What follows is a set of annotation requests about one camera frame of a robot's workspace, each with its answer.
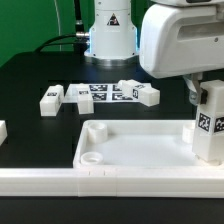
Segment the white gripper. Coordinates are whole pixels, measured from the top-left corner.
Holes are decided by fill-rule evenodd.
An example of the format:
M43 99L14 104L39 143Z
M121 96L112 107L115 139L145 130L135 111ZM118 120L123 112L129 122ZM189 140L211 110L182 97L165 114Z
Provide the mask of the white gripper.
M224 0L152 1L142 21L141 67L155 78L184 75L190 103L206 104L197 72L224 68Z

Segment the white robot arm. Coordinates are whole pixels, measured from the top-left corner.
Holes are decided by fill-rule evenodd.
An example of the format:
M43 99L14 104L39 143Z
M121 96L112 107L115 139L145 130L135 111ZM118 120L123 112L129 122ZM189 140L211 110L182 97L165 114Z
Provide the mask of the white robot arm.
M85 57L104 66L138 58L157 79L182 75L190 102L200 104L202 74L224 68L224 0L152 1L136 28L131 0L94 0L95 22Z

